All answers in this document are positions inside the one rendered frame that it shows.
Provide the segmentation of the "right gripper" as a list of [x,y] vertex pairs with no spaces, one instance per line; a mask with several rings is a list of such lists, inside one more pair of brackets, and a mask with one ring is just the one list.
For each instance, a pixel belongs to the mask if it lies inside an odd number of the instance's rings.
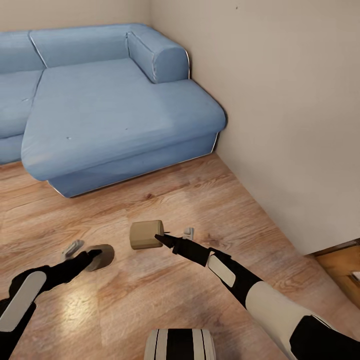
[[155,238],[170,249],[172,248],[173,254],[181,255],[193,262],[196,261],[198,250],[202,247],[200,244],[189,240],[188,238],[176,238],[175,236],[168,235],[167,233],[164,236],[156,234]]

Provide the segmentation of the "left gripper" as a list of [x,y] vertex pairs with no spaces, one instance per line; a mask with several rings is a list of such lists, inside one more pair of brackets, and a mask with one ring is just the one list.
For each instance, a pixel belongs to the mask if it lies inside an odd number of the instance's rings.
[[93,249],[90,252],[83,251],[75,258],[61,263],[66,269],[66,279],[63,283],[67,284],[79,275],[89,264],[93,261],[93,258],[98,256],[103,251],[101,249]]

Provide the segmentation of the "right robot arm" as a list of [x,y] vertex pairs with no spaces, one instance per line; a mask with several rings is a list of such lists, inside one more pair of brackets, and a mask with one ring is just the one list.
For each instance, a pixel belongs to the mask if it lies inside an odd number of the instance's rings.
[[[195,228],[186,236],[155,235],[161,243],[209,269],[252,315],[288,360],[360,360],[360,342],[346,336],[324,318],[291,300],[254,273],[231,259],[231,255],[193,241]],[[210,255],[211,251],[214,254]],[[210,256],[209,256],[210,255]]]

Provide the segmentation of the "robot trunk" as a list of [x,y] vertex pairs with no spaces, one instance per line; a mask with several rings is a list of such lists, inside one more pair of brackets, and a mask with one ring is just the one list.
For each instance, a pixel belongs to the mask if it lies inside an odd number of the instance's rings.
[[144,360],[217,360],[208,328],[152,328]]

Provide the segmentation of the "pillar candle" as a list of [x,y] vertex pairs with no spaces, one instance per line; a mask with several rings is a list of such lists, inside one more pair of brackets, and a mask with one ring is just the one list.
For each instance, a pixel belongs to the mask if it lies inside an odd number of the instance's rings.
[[130,246],[134,250],[161,248],[164,244],[155,238],[156,234],[166,234],[162,220],[134,222],[129,233]]
[[99,244],[85,248],[83,252],[89,253],[91,250],[102,250],[102,252],[93,258],[91,263],[84,269],[85,272],[93,272],[107,267],[112,263],[115,257],[115,250],[110,244]]

